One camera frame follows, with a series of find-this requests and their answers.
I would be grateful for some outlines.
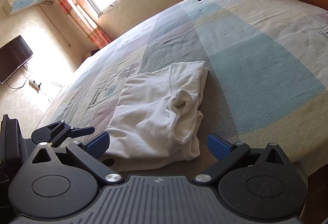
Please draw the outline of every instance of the white garment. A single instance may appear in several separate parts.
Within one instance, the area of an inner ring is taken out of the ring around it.
[[[198,107],[207,72],[204,61],[181,62],[124,83],[106,129],[114,170],[161,168],[199,156]]]

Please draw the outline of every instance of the television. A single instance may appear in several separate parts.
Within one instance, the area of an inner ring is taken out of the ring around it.
[[[4,84],[33,55],[21,35],[0,48],[0,83]]]

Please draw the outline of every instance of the red patterned curtain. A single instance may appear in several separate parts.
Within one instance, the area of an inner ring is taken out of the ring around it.
[[[75,0],[55,0],[80,31],[99,49],[111,42]]]

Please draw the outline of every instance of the flower motif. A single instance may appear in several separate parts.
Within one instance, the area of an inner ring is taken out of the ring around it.
[[[140,63],[132,63],[129,68],[125,68],[122,70],[122,72],[118,75],[118,79],[122,80],[124,78],[130,77],[135,71],[135,68],[139,65]]]

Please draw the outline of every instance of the bedspread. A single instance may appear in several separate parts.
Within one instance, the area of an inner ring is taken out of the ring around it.
[[[279,143],[308,175],[328,163],[328,12],[297,0],[174,5],[89,57],[39,127],[64,119],[103,131],[125,80],[192,61],[209,69],[197,134],[201,154],[151,173],[193,176],[213,163],[210,132],[251,147]]]

